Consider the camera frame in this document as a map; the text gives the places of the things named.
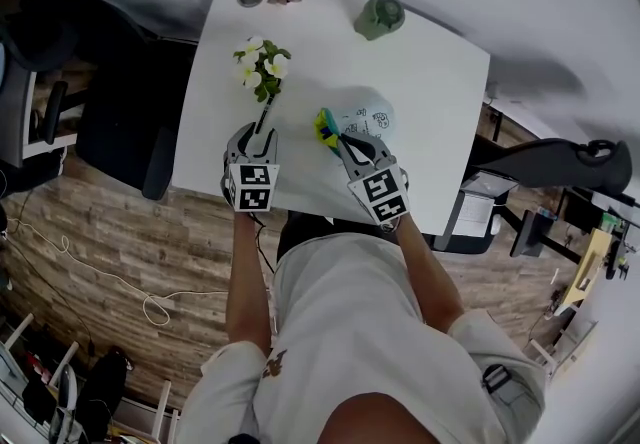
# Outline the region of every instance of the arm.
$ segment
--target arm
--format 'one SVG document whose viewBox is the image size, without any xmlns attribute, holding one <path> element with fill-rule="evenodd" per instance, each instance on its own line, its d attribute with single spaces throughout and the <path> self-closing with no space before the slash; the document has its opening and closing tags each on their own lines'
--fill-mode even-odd
<svg viewBox="0 0 640 444">
<path fill-rule="evenodd" d="M 425 322 L 447 333 L 453 322 L 464 314 L 460 293 L 425 243 L 411 215 L 400 217 L 396 236 Z"/>
<path fill-rule="evenodd" d="M 269 356 L 269 303 L 258 259 L 255 224 L 246 213 L 236 213 L 234 217 L 226 328 L 229 342 L 250 341 Z"/>
</svg>

